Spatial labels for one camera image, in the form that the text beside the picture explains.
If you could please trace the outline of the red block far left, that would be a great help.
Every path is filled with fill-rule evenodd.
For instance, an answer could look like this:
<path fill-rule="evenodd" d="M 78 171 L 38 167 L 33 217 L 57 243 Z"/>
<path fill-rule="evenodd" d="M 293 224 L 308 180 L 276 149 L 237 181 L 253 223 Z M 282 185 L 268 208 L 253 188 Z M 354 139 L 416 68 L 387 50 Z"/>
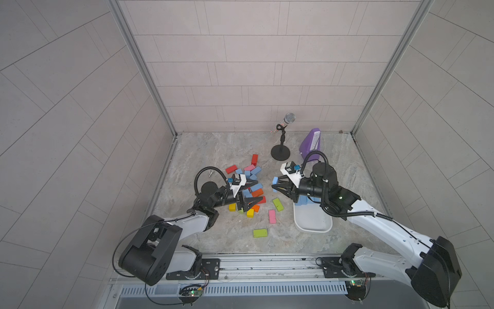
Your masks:
<path fill-rule="evenodd" d="M 227 174 L 232 174 L 232 173 L 236 172 L 237 170 L 238 170 L 238 167 L 236 165 L 232 165 L 232 166 L 226 168 L 225 171 Z"/>

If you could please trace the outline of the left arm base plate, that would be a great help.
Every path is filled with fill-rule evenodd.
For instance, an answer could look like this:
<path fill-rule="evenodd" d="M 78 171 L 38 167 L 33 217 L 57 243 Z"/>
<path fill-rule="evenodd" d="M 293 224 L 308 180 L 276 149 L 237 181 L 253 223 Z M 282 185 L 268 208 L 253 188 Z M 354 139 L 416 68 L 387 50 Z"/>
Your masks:
<path fill-rule="evenodd" d="M 165 275 L 168 281 L 216 280 L 219 277 L 220 259 L 202 259 L 188 271 L 171 272 Z"/>

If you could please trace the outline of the red block far upright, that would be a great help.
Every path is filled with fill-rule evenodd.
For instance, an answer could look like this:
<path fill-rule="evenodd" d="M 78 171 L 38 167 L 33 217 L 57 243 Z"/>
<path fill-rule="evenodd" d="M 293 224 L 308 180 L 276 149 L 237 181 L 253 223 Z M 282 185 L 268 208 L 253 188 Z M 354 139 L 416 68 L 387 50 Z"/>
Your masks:
<path fill-rule="evenodd" d="M 251 164 L 252 164 L 253 166 L 257 166 L 258 157 L 259 157 L 259 156 L 258 156 L 257 154 L 254 154 L 254 155 L 252 156 L 252 161 L 251 161 Z"/>

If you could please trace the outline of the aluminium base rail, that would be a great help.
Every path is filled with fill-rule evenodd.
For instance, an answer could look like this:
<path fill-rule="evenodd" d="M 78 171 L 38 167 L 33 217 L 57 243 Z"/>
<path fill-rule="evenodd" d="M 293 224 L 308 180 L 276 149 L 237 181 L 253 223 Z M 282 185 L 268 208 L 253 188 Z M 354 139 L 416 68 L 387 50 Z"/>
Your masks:
<path fill-rule="evenodd" d="M 417 259 L 410 262 L 398 254 L 384 254 L 365 247 L 359 248 L 356 252 L 349 252 L 340 256 L 332 254 L 205 254 L 200 256 L 190 251 L 180 251 L 176 253 L 168 265 L 158 269 L 158 280 L 166 280 L 165 275 L 171 272 L 188 271 L 196 261 L 200 262 L 202 259 L 221 260 L 218 279 L 206 279 L 205 281 L 325 279 L 322 269 L 316 265 L 315 260 L 319 257 L 340 257 L 340 262 L 345 270 L 351 270 L 351 265 L 354 265 L 364 273 L 371 272 L 375 273 L 376 276 L 409 284 L 410 277 L 406 271 L 418 268 L 425 256 L 425 252 L 420 252 Z M 328 280 L 350 281 L 346 278 Z"/>

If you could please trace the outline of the silver microphone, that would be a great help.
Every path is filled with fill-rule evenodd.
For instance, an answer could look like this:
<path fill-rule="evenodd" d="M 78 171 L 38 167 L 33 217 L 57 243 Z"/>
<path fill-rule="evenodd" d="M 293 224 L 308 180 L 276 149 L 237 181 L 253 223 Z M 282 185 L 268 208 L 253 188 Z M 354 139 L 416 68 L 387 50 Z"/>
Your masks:
<path fill-rule="evenodd" d="M 277 131 L 283 131 L 285 130 L 285 128 L 287 127 L 288 124 L 292 124 L 293 122 L 295 122 L 296 120 L 296 116 L 294 113 L 287 113 L 283 120 L 280 121 L 277 125 L 276 125 L 276 130 Z"/>

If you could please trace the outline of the pink block in pile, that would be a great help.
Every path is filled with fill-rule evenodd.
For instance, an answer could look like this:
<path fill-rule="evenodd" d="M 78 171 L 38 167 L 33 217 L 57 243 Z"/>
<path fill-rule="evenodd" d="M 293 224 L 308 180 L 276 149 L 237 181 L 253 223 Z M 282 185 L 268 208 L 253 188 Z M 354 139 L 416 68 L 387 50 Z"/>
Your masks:
<path fill-rule="evenodd" d="M 244 168 L 245 171 L 252 171 L 254 169 L 255 169 L 255 166 L 252 165 L 252 164 L 250 166 L 247 166 L 247 167 Z"/>

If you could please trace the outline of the green block by pink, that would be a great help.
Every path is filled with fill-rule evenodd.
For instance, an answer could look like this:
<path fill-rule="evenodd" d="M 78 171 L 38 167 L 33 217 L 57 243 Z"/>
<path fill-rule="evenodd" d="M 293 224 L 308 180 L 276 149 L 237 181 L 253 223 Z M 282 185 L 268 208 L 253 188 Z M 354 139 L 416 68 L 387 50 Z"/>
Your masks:
<path fill-rule="evenodd" d="M 273 199 L 272 202 L 273 202 L 273 204 L 274 204 L 274 206 L 278 212 L 281 212 L 284 210 L 284 206 L 278 198 Z"/>

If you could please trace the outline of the circuit board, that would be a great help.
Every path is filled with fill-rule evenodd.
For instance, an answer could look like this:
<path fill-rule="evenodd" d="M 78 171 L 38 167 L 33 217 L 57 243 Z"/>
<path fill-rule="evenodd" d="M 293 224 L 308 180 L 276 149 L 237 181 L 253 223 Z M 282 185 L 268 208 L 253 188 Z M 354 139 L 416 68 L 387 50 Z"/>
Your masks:
<path fill-rule="evenodd" d="M 351 301 L 363 301 L 368 293 L 369 289 L 367 283 L 364 280 L 351 280 L 346 281 L 347 298 Z"/>
<path fill-rule="evenodd" d="M 187 285 L 180 289 L 179 298 L 185 302 L 185 300 L 201 297 L 204 292 L 204 287 L 199 284 Z"/>

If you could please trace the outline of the blue block pile top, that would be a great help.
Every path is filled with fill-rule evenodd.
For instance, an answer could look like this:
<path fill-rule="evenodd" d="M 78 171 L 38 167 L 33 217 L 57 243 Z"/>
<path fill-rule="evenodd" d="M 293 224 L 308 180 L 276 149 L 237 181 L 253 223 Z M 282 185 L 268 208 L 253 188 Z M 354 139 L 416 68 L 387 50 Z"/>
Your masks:
<path fill-rule="evenodd" d="M 257 166 L 251 171 L 251 175 L 257 175 L 261 170 L 261 167 Z"/>

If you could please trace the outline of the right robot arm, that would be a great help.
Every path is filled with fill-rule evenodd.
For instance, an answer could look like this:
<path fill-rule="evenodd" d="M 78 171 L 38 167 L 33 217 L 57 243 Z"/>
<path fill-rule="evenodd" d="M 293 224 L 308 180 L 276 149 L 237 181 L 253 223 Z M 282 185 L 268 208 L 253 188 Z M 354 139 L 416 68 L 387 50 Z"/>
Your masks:
<path fill-rule="evenodd" d="M 371 272 L 404 283 L 429 304 L 448 308 L 462 270 L 452 242 L 442 236 L 432 239 L 408 228 L 375 209 L 356 193 L 338 183 L 333 167 L 324 162 L 313 166 L 309 177 L 294 162 L 283 163 L 275 190 L 298 202 L 301 196 L 318 198 L 327 215 L 349 221 L 373 234 L 395 254 L 372 251 L 353 243 L 341 255 L 345 275 Z"/>

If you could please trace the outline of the green block front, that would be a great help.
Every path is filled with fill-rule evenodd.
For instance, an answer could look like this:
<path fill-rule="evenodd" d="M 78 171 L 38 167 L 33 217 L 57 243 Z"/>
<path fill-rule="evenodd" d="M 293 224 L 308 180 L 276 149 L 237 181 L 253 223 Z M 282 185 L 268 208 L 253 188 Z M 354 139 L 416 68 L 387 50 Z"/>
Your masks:
<path fill-rule="evenodd" d="M 265 238 L 268 236 L 268 231 L 266 229 L 255 229 L 253 231 L 254 238 Z"/>

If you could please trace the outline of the orange block short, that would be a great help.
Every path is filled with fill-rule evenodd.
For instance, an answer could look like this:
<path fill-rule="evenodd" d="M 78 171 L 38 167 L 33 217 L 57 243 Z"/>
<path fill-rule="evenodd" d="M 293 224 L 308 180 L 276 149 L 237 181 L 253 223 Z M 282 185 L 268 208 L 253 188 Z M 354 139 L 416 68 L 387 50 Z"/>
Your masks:
<path fill-rule="evenodd" d="M 258 189 L 256 191 L 253 191 L 252 192 L 252 196 L 255 198 L 255 197 L 259 197 L 259 196 L 262 196 L 264 194 L 264 191 L 262 189 Z"/>

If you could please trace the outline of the black microphone stand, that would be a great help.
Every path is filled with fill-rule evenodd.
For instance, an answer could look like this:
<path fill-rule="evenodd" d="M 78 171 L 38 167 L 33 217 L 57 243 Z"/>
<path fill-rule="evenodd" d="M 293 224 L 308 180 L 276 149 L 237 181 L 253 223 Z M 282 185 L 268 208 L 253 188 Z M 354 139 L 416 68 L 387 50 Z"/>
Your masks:
<path fill-rule="evenodd" d="M 281 132 L 280 144 L 271 148 L 271 157 L 276 161 L 285 161 L 290 157 L 290 150 L 284 144 L 286 141 L 286 126 L 282 124 L 276 125 L 276 130 Z"/>

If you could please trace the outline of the pink block lower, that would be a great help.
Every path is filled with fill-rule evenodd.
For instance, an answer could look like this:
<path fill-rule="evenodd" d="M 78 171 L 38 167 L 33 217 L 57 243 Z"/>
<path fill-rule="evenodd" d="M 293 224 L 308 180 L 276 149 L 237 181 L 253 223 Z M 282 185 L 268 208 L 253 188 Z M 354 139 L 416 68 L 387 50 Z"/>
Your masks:
<path fill-rule="evenodd" d="M 269 223 L 270 224 L 276 224 L 277 223 L 275 210 L 269 210 L 268 211 L 268 217 L 269 217 Z"/>

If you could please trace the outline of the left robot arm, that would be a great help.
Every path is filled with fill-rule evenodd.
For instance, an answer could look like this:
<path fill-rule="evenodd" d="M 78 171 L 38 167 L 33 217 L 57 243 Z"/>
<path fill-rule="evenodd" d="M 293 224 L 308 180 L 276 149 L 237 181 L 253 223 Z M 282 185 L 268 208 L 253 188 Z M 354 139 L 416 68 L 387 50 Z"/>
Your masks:
<path fill-rule="evenodd" d="M 140 228 L 129 233 L 131 241 L 113 264 L 114 270 L 149 286 L 169 273 L 188 279 L 200 276 L 202 253 L 179 243 L 212 228 L 219 217 L 218 207 L 232 204 L 244 212 L 251 210 L 262 200 L 250 193 L 256 185 L 257 180 L 244 174 L 227 177 L 217 167 L 204 167 L 194 178 L 194 203 L 186 215 L 171 219 L 149 216 Z"/>

